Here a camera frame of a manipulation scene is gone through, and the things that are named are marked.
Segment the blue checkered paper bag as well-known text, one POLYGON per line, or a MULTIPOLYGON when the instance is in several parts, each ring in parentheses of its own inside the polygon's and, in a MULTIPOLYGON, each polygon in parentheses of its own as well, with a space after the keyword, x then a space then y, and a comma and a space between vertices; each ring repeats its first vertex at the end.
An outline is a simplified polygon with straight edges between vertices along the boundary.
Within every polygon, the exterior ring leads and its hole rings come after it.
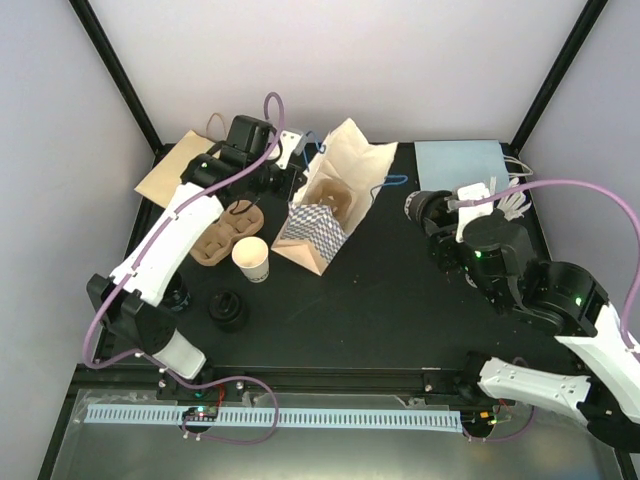
POLYGON ((372 144, 346 119, 322 142, 271 250, 323 275, 388 183, 396 142, 372 144))

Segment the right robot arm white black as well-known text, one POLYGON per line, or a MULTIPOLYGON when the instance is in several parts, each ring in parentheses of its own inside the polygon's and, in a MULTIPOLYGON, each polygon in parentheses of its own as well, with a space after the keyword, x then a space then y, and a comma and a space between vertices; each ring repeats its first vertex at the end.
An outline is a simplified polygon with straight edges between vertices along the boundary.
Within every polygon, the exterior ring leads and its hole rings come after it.
POLYGON ((639 369, 626 359, 617 312, 584 268, 538 258, 528 230, 493 210, 468 224, 448 209, 449 192, 420 192, 405 213, 424 232, 442 271, 461 272, 500 315, 569 348, 585 375, 554 374, 470 352, 454 379, 457 396, 510 399, 550 410, 585 426, 603 443, 639 450, 639 369))

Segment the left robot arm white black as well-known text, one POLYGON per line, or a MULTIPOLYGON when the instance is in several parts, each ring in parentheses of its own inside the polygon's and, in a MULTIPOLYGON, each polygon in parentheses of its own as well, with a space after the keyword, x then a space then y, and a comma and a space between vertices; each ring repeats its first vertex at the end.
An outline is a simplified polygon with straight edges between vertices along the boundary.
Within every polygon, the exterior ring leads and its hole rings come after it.
POLYGON ((240 219, 246 196, 291 196, 302 170, 290 159, 306 142, 302 132, 282 124, 236 116, 225 140, 187 162, 167 206, 133 252, 108 276, 90 279, 87 292, 96 313, 85 339, 104 327, 130 342, 132 354, 178 375, 191 398, 207 397, 215 376, 204 368, 206 355, 180 332, 165 303, 168 288, 209 228, 240 219))

